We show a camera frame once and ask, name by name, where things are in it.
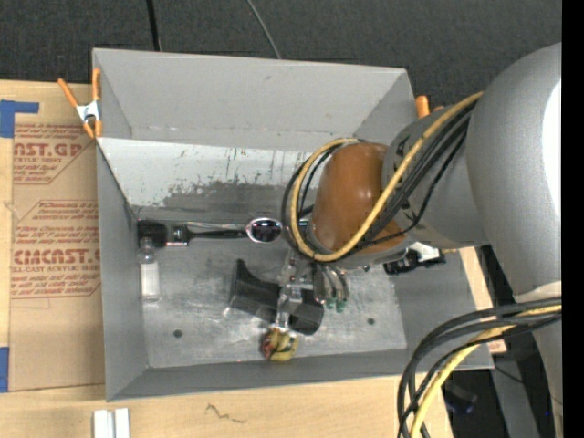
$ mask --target dark stain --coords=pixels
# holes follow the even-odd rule
[[[217,418],[219,418],[220,420],[225,419],[228,420],[229,422],[235,422],[235,423],[245,423],[247,421],[245,420],[237,420],[237,419],[232,419],[228,413],[220,413],[219,409],[217,409],[213,404],[211,404],[210,402],[207,404],[207,408],[204,410],[205,413],[207,413],[207,411],[213,411],[215,412],[215,414],[217,415]]]

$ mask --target black cable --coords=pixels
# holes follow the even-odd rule
[[[400,188],[395,192],[394,196],[388,200],[388,204],[385,209],[380,213],[377,222],[371,227],[371,229],[363,236],[361,242],[356,245],[356,249],[363,249],[363,245],[373,241],[375,236],[377,236],[390,222],[391,219],[402,208],[403,204],[407,201],[413,190],[420,184],[426,173],[433,167],[433,165],[438,161],[438,159],[445,153],[445,151],[452,145],[454,139],[462,134],[464,130],[468,127],[468,121],[470,120],[470,115],[475,107],[475,103],[467,106],[465,109],[457,113],[447,125],[445,125],[435,136],[430,145],[425,149],[422,156],[418,161],[416,161],[415,167],[408,174],[408,176],[403,180]],[[443,139],[448,133],[452,131],[452,135],[448,137],[444,142]]]
[[[506,331],[504,333],[501,333],[499,335],[496,336],[492,336],[490,338],[486,338],[486,339],[479,339],[479,340],[475,340],[472,342],[467,342],[464,345],[451,350],[450,352],[448,352],[447,354],[445,354],[444,356],[442,356],[438,361],[436,361],[432,367],[428,370],[428,372],[426,373],[426,376],[424,377],[422,383],[420,384],[420,386],[418,387],[418,389],[415,391],[415,393],[411,396],[410,398],[410,404],[408,406],[407,409],[405,409],[403,415],[401,417],[399,417],[400,419],[400,435],[403,435],[405,437],[409,436],[409,432],[407,430],[407,426],[406,426],[406,421],[408,419],[408,416],[412,413],[415,412],[418,408],[418,400],[420,400],[420,398],[422,397],[423,393],[425,392],[425,390],[427,389],[427,387],[430,385],[430,380],[432,379],[433,375],[444,365],[444,363],[446,361],[448,361],[454,354],[456,354],[457,352],[466,349],[468,347],[472,347],[475,345],[480,345],[480,344],[488,344],[489,342],[493,342],[494,340],[500,340],[500,339],[509,339],[511,337],[514,336],[519,336],[522,334],[525,334],[527,332],[533,332],[537,329],[542,329],[546,326],[549,326],[553,323],[556,323],[558,321],[561,320],[561,315],[554,315],[554,314],[549,314],[547,315],[547,317],[549,319],[541,321],[539,323],[534,324],[533,326],[529,326],[527,328],[512,328],[509,331]],[[520,381],[521,380],[517,380],[515,377],[513,377],[512,375],[509,375],[510,378],[516,380],[516,381]]]
[[[335,146],[334,148],[330,148],[329,150],[326,150],[322,154],[322,156],[320,156],[320,159],[318,159],[318,162],[314,165],[314,167],[310,171],[310,175],[308,176],[306,184],[304,185],[304,190],[302,191],[302,200],[300,201],[300,206],[298,207],[298,217],[300,217],[300,215],[302,213],[304,213],[304,202],[307,199],[308,188],[310,188],[310,183],[312,182],[312,179],[314,178],[315,173],[317,172],[320,165],[322,165],[322,163],[328,158],[328,156],[330,154],[332,154],[332,152],[336,151],[339,147],[340,147],[340,145]]]
[[[292,238],[289,233],[290,222],[288,221],[287,218],[287,205],[290,197],[290,192],[292,191],[292,187],[294,186],[294,183],[296,182],[298,176],[300,175],[300,171],[306,165],[307,162],[308,159],[302,162],[290,177],[290,180],[288,181],[286,188],[284,189],[284,195],[282,196],[282,204],[280,206],[280,222],[282,223],[282,227],[287,230],[286,232],[284,232],[284,237],[286,238],[290,246],[293,249],[297,250],[299,253],[300,249],[298,248],[296,240],[294,240],[294,238]]]
[[[505,305],[502,307],[495,307],[495,308],[488,308],[484,310],[475,311],[472,313],[468,313],[466,315],[462,315],[457,318],[453,318],[439,327],[433,329],[428,335],[424,337],[424,339],[418,344],[418,347],[415,349],[414,353],[412,354],[412,358],[408,365],[406,366],[403,375],[401,377],[400,386],[398,389],[398,416],[401,417],[403,414],[403,404],[405,403],[405,392],[407,388],[406,381],[412,376],[415,375],[415,369],[418,363],[422,360],[422,358],[432,349],[435,347],[444,344],[450,340],[459,338],[464,335],[472,334],[477,330],[484,330],[489,328],[494,328],[496,326],[489,326],[491,323],[501,323],[503,322],[504,325],[509,324],[513,321],[513,324],[524,324],[528,317],[521,317],[519,322],[515,323],[516,317],[513,317],[511,314],[521,313],[526,310],[534,309],[534,308],[546,308],[552,307],[555,305],[561,304],[561,297],[553,297],[544,300],[538,300],[535,302],[527,302],[523,304],[511,304]],[[458,328],[464,324],[471,323],[473,321],[477,321],[481,318],[487,317],[503,317],[505,315],[510,315],[504,319],[498,319],[495,321],[484,321],[479,323],[474,323],[472,325],[463,326],[462,328]]]
[[[266,35],[267,41],[270,43],[270,46],[272,46],[272,50],[274,50],[274,53],[276,54],[276,58],[281,59],[282,56],[280,55],[280,52],[276,47],[276,43],[274,42],[274,39],[272,39],[270,32],[267,30],[267,26],[264,23],[262,16],[259,15],[259,12],[257,11],[256,6],[252,2],[252,0],[246,0],[246,2],[249,5],[249,7],[251,8],[252,12],[254,12],[255,19],[257,20],[257,22],[260,24],[260,26],[264,30],[264,34]]]
[[[461,130],[460,133],[456,133],[456,132],[453,133],[453,136],[454,137],[451,137],[451,138],[455,139],[459,134],[462,134],[463,135],[463,138],[461,138],[458,141],[458,143],[456,143],[456,145],[453,147],[451,153],[448,155],[448,157],[444,161],[442,167],[440,168],[440,170],[438,171],[438,173],[436,174],[436,176],[433,178],[432,182],[430,183],[430,186],[428,187],[428,192],[427,192],[426,196],[423,199],[422,206],[420,207],[420,211],[415,215],[414,219],[412,220],[412,223],[406,229],[403,229],[403,230],[401,230],[399,232],[396,232],[396,233],[393,233],[391,235],[386,235],[386,236],[384,236],[382,238],[379,238],[377,240],[372,240],[372,241],[362,240],[361,242],[359,242],[355,246],[355,248],[353,250],[351,250],[347,255],[345,255],[343,257],[348,257],[350,255],[354,255],[355,253],[357,253],[357,252],[359,252],[361,250],[364,250],[366,248],[369,248],[371,246],[374,246],[374,245],[377,245],[377,244],[382,244],[384,242],[387,242],[388,240],[391,240],[393,238],[396,238],[396,237],[399,237],[401,235],[407,234],[408,232],[410,232],[420,222],[420,220],[422,219],[422,216],[423,216],[423,214],[424,214],[424,212],[426,210],[426,207],[428,206],[428,203],[430,202],[430,199],[432,198],[432,194],[433,194],[433,191],[434,191],[436,185],[438,184],[438,182],[440,181],[440,179],[442,178],[442,176],[446,172],[446,169],[448,168],[448,166],[450,165],[450,163],[454,159],[456,153],[460,150],[460,148],[462,147],[462,145],[464,143],[464,139],[466,137],[466,130]],[[400,193],[402,193],[405,198],[407,198],[407,196],[409,196],[409,194],[411,194],[411,192],[412,191],[410,191],[409,189],[408,190],[400,189]],[[402,205],[400,203],[398,203],[394,207],[397,207],[398,210],[399,210],[399,208],[401,206]],[[388,214],[388,216],[386,216],[387,222],[385,222],[383,224],[383,227],[382,228],[385,228],[387,226],[388,222],[397,213],[397,210],[393,209],[393,211],[395,213],[391,213],[391,214]]]
[[[420,222],[424,212],[426,211],[426,207],[428,206],[428,203],[430,202],[430,199],[432,198],[432,194],[434,192],[434,189],[436,188],[436,185],[438,184],[438,182],[440,181],[440,179],[442,178],[442,176],[446,172],[446,169],[448,168],[448,166],[450,165],[450,163],[454,159],[454,156],[456,155],[456,153],[462,147],[465,139],[466,139],[466,131],[463,133],[463,138],[461,138],[458,141],[458,143],[456,143],[456,145],[454,146],[450,155],[448,156],[446,161],[444,161],[444,164],[441,167],[440,171],[438,171],[438,173],[436,174],[436,176],[433,178],[432,182],[430,183],[430,186],[428,187],[428,192],[426,193],[426,196],[424,196],[424,199],[422,201],[422,206],[420,206],[420,211],[415,215],[414,219],[412,220],[412,223],[406,229],[397,233],[397,235],[406,234],[406,233],[410,232]],[[367,243],[364,246],[364,248],[386,242],[387,240],[390,240],[389,237],[390,237],[390,235],[386,235],[383,238],[373,240],[372,242]]]
[[[453,331],[442,334],[440,338],[435,339],[432,345],[427,346],[425,349],[419,352],[418,355],[414,353],[414,356],[412,357],[410,364],[408,364],[408,366],[406,367],[400,380],[400,386],[398,388],[398,416],[403,415],[403,404],[405,403],[406,387],[409,389],[411,397],[413,397],[416,390],[415,372],[417,365],[420,363],[422,358],[425,357],[431,350],[451,340],[461,338],[462,336],[474,334],[476,332],[482,332],[485,329],[502,328],[508,325],[524,326],[535,322],[548,320],[549,317],[550,317],[549,314],[544,314],[531,315],[527,317],[509,317],[504,319],[496,319],[492,321],[480,321],[478,323],[474,323],[469,326],[464,326],[462,328],[458,328]]]
[[[152,43],[156,52],[161,51],[161,40],[158,35],[158,25],[156,23],[156,13],[154,12],[154,1],[146,0],[146,7],[148,8],[148,20],[150,21],[150,31],[152,34]]]

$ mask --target orange clip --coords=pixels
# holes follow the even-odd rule
[[[73,94],[73,91],[63,78],[57,80],[57,84],[63,89],[65,97],[69,101],[69,104],[73,106],[83,120],[83,130],[89,135],[92,140],[96,137],[100,137],[103,127],[101,123],[101,116],[99,115],[99,103],[101,101],[101,73],[99,68],[93,68],[93,73],[91,75],[91,94],[92,101],[85,106],[80,106],[77,98]],[[89,119],[94,118],[94,130],[89,126]]]
[[[416,110],[418,112],[418,119],[430,115],[430,101],[427,96],[418,96],[416,98]]]

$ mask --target blue tape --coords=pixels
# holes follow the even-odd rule
[[[15,137],[16,113],[38,113],[38,102],[0,100],[0,138]]]
[[[8,347],[0,347],[0,392],[8,392]]]

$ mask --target clear vial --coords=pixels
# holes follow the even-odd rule
[[[160,269],[156,260],[156,249],[150,237],[143,237],[140,240],[138,263],[140,264],[141,300],[143,302],[160,300]]]

